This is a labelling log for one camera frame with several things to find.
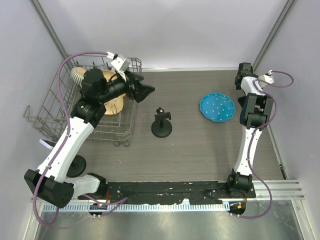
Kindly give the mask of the black phone stand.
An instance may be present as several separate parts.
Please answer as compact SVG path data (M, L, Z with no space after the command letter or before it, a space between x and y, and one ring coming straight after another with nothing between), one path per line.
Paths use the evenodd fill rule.
M155 121L151 125L151 132L157 138L166 138L172 133L171 113L159 107L154 115Z
M86 169L87 162L81 155L76 155L67 171L68 178L79 177Z

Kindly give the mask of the blue polka dot plate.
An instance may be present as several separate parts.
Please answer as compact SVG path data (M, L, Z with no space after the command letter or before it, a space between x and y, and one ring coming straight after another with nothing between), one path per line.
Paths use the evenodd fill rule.
M233 118L236 106L229 96L220 92L211 92L202 97L199 110L206 119L215 123L224 123Z

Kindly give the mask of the black phone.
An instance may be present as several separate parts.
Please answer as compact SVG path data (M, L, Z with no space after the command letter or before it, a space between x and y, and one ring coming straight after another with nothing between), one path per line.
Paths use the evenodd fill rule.
M247 98L246 96L242 96L242 97L239 97L239 98L238 98L237 101L238 101L238 103L240 104L241 107L244 106L244 103L245 103L245 101L246 101L246 98Z

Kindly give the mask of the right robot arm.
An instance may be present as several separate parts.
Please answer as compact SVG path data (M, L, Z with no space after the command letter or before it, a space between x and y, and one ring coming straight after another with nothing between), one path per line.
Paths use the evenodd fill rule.
M245 96L240 97L239 123L242 125L242 138L237 161L228 176L226 193L233 198L242 198L253 189L253 162L258 141L263 129L271 118L274 100L263 92L258 76L248 62L238 65L235 87Z

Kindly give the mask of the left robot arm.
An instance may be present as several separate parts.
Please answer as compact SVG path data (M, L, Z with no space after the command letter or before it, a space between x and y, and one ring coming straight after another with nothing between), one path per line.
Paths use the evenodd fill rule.
M129 70L124 75L116 73L114 80L106 80L98 68L87 70L83 76L81 97L67 119L65 131L37 170L29 169L24 175L35 199L40 198L59 209L85 194L97 200L106 195L107 181L102 176L89 173L67 177L80 147L105 115L105 103L122 95L139 103L155 91L155 87L142 83L142 75Z

